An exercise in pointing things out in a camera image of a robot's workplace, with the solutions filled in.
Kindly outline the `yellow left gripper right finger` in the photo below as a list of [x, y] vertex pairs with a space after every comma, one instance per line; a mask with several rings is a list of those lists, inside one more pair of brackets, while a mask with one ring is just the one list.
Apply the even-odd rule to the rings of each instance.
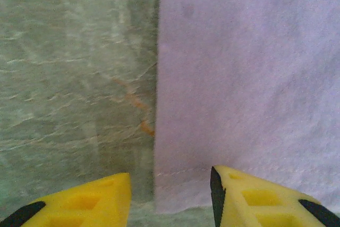
[[215, 226], [339, 226], [339, 216], [313, 197], [227, 166], [211, 168]]

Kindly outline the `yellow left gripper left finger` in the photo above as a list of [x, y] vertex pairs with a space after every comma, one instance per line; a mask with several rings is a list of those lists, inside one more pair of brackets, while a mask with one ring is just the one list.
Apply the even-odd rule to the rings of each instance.
[[126, 227], [131, 197], [130, 175], [118, 173], [40, 197], [3, 219], [1, 226]]

